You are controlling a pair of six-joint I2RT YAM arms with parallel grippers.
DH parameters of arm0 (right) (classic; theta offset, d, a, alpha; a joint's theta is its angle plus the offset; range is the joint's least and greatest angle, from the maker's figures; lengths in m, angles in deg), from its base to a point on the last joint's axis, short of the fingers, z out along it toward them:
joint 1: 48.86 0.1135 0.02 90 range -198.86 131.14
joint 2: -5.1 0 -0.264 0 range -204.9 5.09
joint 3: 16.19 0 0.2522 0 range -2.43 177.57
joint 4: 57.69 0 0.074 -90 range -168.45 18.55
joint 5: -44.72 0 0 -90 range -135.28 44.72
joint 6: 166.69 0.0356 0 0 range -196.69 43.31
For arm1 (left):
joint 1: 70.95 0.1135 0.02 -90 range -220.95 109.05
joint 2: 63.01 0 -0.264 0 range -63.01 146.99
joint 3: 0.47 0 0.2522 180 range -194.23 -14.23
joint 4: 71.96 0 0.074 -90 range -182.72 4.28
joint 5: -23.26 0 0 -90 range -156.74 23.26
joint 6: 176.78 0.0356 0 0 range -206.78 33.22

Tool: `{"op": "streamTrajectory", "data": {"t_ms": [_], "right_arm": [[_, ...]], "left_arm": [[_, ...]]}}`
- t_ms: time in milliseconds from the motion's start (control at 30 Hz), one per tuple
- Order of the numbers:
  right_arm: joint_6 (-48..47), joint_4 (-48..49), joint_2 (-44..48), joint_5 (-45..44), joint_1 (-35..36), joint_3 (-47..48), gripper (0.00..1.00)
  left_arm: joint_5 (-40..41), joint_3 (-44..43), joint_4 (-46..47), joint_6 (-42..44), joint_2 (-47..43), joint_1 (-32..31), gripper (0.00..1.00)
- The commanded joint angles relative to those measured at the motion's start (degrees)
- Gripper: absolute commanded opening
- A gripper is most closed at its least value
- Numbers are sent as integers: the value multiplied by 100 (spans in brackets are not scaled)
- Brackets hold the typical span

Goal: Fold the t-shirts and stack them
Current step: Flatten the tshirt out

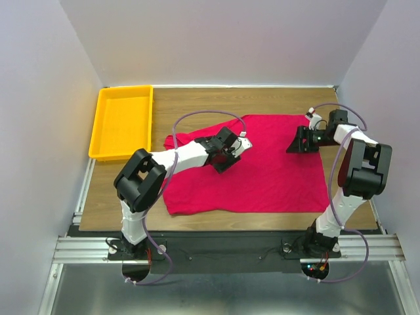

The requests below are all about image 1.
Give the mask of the red t shirt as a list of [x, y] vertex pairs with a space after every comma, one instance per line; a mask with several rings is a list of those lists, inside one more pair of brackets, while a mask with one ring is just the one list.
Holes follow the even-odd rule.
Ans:
[[253, 147], [219, 174], [212, 166], [173, 175], [163, 200], [170, 215], [213, 210], [234, 213], [321, 213], [329, 204], [319, 153], [287, 154], [303, 115], [245, 115], [191, 133], [167, 136], [166, 149], [217, 134], [223, 127], [247, 131]]

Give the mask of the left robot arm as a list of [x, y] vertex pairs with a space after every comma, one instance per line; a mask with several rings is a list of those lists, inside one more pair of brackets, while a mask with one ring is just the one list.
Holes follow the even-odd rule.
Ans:
[[252, 147], [245, 136], [245, 132], [238, 136], [223, 127], [214, 136], [196, 138], [179, 148], [163, 152], [137, 150], [114, 180], [122, 208], [122, 251], [133, 259], [145, 254], [144, 219], [171, 175], [207, 165], [218, 173], [225, 172]]

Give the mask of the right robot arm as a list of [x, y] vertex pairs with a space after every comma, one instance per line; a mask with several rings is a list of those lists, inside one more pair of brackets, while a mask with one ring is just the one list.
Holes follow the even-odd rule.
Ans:
[[330, 254], [339, 250], [338, 237], [345, 224], [359, 206], [378, 196], [385, 189], [392, 147], [365, 135], [367, 127], [349, 123], [348, 112], [336, 109], [329, 113], [324, 128], [315, 108], [306, 113], [309, 125], [299, 126], [295, 138], [287, 148], [288, 154], [316, 153], [323, 146], [337, 145], [333, 168], [337, 169], [336, 193], [327, 189], [329, 205], [307, 228], [302, 240], [306, 255]]

